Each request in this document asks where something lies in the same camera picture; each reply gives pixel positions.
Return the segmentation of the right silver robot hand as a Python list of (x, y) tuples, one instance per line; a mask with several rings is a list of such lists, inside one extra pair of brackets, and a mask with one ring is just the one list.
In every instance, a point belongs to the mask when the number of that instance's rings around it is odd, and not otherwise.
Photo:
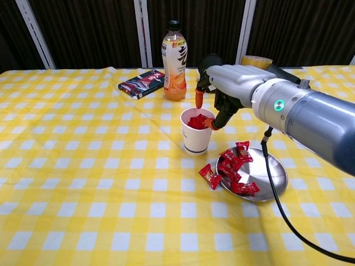
[(238, 110), (252, 107), (252, 96), (258, 86), (276, 77), (250, 65), (214, 64), (201, 69), (195, 89), (196, 107), (202, 107), (205, 93), (214, 93), (214, 107), (219, 111), (214, 119), (206, 119), (205, 125), (212, 130), (223, 128)]

